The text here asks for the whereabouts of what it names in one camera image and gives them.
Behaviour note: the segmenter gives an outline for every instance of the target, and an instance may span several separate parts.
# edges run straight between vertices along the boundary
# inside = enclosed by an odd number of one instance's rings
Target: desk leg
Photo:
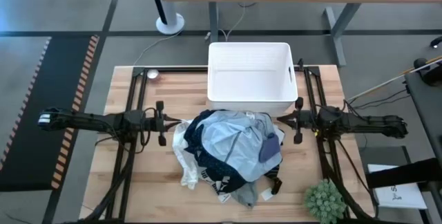
[[[157,30],[165,35],[174,35],[184,28],[184,17],[176,13],[175,4],[163,0],[155,0],[160,17],[157,19]]]
[[[358,11],[359,6],[361,6],[360,3],[346,4],[344,10],[339,15],[337,21],[334,17],[332,8],[331,7],[325,8],[325,14],[327,15],[330,25],[331,38],[333,38],[338,67],[347,65],[347,62],[345,61],[343,43],[341,41],[340,36],[343,34],[348,23],[352,20],[356,11]]]
[[[216,2],[209,2],[210,42],[218,41],[218,6]]]

